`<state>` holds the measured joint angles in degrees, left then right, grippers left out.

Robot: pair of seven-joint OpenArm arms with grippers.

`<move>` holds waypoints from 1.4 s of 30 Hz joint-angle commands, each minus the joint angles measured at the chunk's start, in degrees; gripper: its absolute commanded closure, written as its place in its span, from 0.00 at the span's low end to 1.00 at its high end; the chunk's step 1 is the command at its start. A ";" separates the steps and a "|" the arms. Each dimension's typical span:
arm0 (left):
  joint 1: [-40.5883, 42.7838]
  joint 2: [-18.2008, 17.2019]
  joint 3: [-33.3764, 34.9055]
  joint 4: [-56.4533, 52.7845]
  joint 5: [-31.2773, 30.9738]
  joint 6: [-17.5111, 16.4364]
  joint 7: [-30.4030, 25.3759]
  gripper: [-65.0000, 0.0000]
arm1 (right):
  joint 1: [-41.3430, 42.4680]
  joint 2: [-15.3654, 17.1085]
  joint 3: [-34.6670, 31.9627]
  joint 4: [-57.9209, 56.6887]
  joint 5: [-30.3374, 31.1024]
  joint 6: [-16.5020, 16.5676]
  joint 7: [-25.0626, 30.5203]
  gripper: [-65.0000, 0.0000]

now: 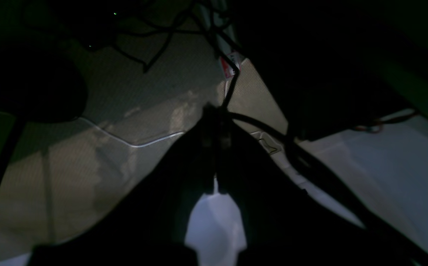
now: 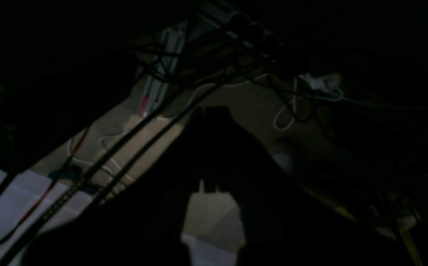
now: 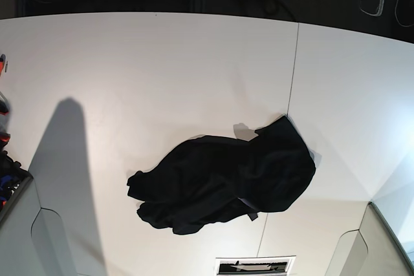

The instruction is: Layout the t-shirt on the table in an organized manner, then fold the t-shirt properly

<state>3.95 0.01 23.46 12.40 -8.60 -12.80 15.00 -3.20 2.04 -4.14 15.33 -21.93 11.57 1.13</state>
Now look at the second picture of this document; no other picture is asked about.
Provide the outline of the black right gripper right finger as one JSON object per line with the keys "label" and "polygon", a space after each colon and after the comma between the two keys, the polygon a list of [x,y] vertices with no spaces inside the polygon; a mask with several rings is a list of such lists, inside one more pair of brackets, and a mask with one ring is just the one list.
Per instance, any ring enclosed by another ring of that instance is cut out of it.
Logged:
{"label": "black right gripper right finger", "polygon": [[274,162],[263,145],[214,108],[219,164],[231,172],[219,184],[241,212],[245,246],[239,266],[412,266],[404,244],[327,209]]}

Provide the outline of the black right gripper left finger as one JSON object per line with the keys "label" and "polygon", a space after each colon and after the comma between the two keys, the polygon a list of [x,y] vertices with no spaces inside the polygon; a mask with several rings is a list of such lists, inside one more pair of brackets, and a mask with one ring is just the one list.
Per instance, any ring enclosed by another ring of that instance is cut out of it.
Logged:
{"label": "black right gripper left finger", "polygon": [[196,108],[158,160],[120,195],[41,234],[26,250],[27,266],[190,266],[181,242],[211,108]]}

